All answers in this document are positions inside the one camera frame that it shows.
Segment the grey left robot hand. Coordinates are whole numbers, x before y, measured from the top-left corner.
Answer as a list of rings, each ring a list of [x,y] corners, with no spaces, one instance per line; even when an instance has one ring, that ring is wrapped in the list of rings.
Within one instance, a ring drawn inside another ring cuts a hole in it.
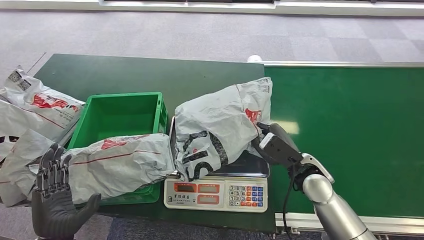
[[[78,210],[69,183],[71,155],[53,143],[41,157],[31,190],[32,225],[39,240],[73,240],[74,235],[94,215],[102,195],[94,193]]]

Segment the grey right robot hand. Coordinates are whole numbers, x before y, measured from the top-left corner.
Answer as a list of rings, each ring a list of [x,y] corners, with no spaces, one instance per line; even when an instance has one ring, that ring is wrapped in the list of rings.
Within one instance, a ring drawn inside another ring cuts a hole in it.
[[[270,165],[281,165],[286,169],[289,169],[294,164],[299,162],[295,157],[294,151],[300,156],[300,151],[294,141],[291,139],[289,134],[277,123],[265,124],[263,122],[258,122],[256,124],[264,134],[273,133],[278,136],[282,141],[285,142],[287,146],[284,146],[283,150],[279,153],[275,153],[273,156],[268,155],[263,149],[260,148],[261,137],[256,137],[252,142],[252,146],[260,154],[260,156],[268,162]]]

